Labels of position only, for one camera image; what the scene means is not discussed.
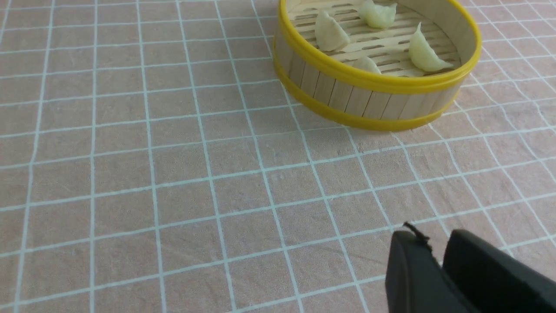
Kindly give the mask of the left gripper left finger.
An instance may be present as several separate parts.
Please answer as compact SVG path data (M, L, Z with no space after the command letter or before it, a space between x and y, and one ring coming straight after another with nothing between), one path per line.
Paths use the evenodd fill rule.
M408 230L391 236L385 291L390 313L477 313L432 253L429 236Z

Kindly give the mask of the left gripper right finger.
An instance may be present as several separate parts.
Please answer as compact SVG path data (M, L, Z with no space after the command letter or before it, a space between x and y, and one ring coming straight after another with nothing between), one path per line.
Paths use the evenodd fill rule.
M480 313L553 313L556 285L548 277L468 230L451 232L443 270Z

